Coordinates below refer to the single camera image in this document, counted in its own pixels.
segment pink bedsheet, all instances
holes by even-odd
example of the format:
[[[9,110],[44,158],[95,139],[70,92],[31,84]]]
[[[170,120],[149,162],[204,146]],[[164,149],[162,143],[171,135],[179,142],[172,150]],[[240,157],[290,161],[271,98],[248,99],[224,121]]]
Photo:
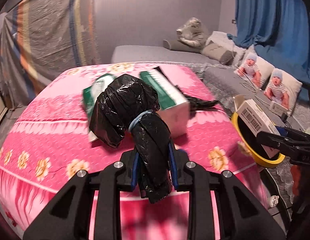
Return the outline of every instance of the pink bedsheet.
[[[55,193],[76,171],[99,171],[133,149],[129,134],[118,149],[89,143],[87,117],[81,92],[106,72],[138,76],[160,66],[181,89],[212,100],[205,85],[187,67],[165,64],[116,64],[78,67],[61,74],[27,107],[8,134],[0,152],[0,201],[8,214],[25,230]],[[174,143],[189,158],[209,171],[229,169],[265,204],[266,195],[254,160],[239,147],[241,139],[229,118],[220,110],[197,112],[188,122],[188,133]],[[188,193],[172,194],[157,204],[139,197],[139,191],[121,193],[123,239],[186,239]],[[215,216],[216,239],[219,239]],[[91,223],[90,239],[93,239]]]

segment blue curtain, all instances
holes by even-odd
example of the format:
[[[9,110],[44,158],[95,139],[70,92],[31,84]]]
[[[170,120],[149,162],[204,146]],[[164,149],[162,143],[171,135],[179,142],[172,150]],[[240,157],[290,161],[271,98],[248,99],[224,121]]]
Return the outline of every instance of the blue curtain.
[[[310,86],[310,13],[302,0],[236,0],[237,46],[255,45],[257,54]]]

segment white pillow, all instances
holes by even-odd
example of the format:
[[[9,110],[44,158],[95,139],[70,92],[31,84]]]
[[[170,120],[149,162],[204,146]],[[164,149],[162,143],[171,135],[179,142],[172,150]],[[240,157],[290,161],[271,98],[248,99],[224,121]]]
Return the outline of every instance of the white pillow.
[[[206,40],[205,46],[209,44],[210,41],[224,47],[229,51],[234,51],[237,54],[234,57],[232,66],[237,67],[240,60],[244,56],[246,49],[240,48],[235,45],[235,43],[227,37],[227,33],[223,32],[213,32],[210,37]]]
[[[252,83],[254,84],[254,86],[256,88],[261,88],[263,86],[263,84],[266,82],[266,80],[269,78],[269,76],[271,75],[271,73],[273,72],[273,70],[275,69],[275,67],[267,62],[266,60],[264,60],[263,58],[257,56],[257,54],[253,54],[253,53],[249,53],[246,55],[245,59],[242,61],[242,64],[239,66],[238,69],[236,69],[234,71],[234,73],[236,73],[237,75],[239,75],[240,69],[244,66],[244,64],[246,63],[247,58],[250,55],[254,55],[254,57],[256,58],[255,61],[255,68],[259,71],[260,73],[260,79],[257,80],[256,78],[254,78],[253,76],[249,76],[247,73],[246,75],[242,75],[242,78],[247,80],[247,78],[249,78]]]
[[[292,75],[289,75],[287,72],[280,70],[278,68],[275,68],[270,76],[268,85],[265,89],[265,93],[268,92],[268,89],[270,88],[271,91],[273,91],[274,89],[272,89],[271,83],[273,83],[272,78],[274,76],[277,75],[282,75],[282,88],[279,88],[278,86],[276,86],[275,88],[278,87],[279,90],[282,91],[286,91],[288,94],[288,107],[286,107],[288,109],[287,115],[290,116],[292,114],[292,111],[294,109],[294,106],[296,104],[296,100],[297,100],[297,96],[298,93],[300,92],[302,83],[299,82],[296,78],[294,78]],[[281,101],[280,98],[276,98],[274,95],[271,98],[272,101],[275,101],[281,105],[285,104],[285,102]]]

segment tissue box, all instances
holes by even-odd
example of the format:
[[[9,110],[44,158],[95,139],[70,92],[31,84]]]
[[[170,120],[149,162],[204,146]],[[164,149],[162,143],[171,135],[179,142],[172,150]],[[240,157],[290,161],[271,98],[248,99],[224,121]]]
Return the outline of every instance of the tissue box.
[[[260,131],[280,135],[273,122],[253,99],[245,100],[243,95],[237,95],[234,97],[234,103],[238,116],[249,127],[254,136],[257,136]],[[270,158],[279,152],[279,150],[268,146],[262,145],[262,147]]]
[[[142,71],[139,77],[157,91],[160,105],[157,113],[167,124],[172,137],[185,134],[190,118],[189,101],[156,69]]]

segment gray cushion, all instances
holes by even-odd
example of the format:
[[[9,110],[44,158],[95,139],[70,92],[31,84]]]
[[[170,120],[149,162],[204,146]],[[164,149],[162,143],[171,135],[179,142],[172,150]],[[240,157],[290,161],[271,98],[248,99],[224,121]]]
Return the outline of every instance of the gray cushion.
[[[206,57],[218,60],[223,65],[228,65],[236,55],[236,52],[229,51],[212,41],[203,48],[201,53]]]
[[[163,47],[169,50],[193,52],[193,53],[200,53],[201,51],[201,48],[191,47],[178,40],[173,40],[173,41],[163,40]]]
[[[255,94],[251,88],[252,84],[236,75],[234,73],[234,69],[208,67],[204,72],[204,83],[209,83],[214,87],[217,87],[219,90],[223,91],[223,94],[227,97],[233,97],[238,94],[242,94],[245,96],[245,99],[252,98],[257,103],[257,105],[263,109],[267,116],[275,123],[275,125],[285,126],[279,116],[268,110],[267,104],[270,104],[271,101],[264,95],[264,92],[258,91]],[[265,101],[267,104],[258,100],[255,95],[259,99]],[[287,121],[294,129],[301,129],[301,126],[293,117],[288,117]]]
[[[190,64],[218,64],[219,62],[204,55],[191,52],[172,51],[163,47],[124,45],[115,48],[112,63],[136,61],[168,61]]]

